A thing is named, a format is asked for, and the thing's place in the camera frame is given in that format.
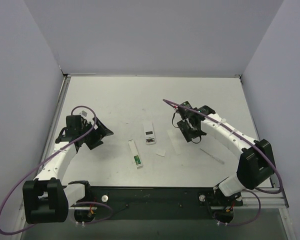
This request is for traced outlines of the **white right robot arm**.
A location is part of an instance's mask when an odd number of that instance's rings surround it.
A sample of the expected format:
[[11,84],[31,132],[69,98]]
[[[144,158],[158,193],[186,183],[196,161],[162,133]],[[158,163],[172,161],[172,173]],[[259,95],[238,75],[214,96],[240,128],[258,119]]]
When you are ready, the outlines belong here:
[[209,135],[238,158],[236,173],[217,185],[225,197],[245,189],[254,190],[275,173],[273,150],[267,140],[258,141],[243,134],[207,105],[193,108],[186,101],[175,111],[181,117],[177,125],[187,142]]

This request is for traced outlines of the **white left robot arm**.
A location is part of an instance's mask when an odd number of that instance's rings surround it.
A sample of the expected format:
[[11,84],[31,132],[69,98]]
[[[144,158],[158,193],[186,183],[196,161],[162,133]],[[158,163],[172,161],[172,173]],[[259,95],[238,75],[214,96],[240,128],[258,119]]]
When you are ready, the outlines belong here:
[[72,159],[82,145],[90,150],[103,144],[102,139],[113,135],[97,117],[92,122],[81,115],[68,115],[66,126],[55,140],[51,158],[40,173],[22,187],[25,219],[28,224],[62,223],[69,207],[86,206],[94,200],[87,180],[63,185],[62,180]]

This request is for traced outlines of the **white battery cover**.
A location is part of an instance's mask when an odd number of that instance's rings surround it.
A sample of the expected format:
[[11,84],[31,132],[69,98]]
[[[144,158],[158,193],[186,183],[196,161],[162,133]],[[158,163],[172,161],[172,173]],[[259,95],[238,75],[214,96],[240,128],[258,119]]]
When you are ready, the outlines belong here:
[[165,157],[166,151],[164,149],[158,149],[155,154],[160,157]]

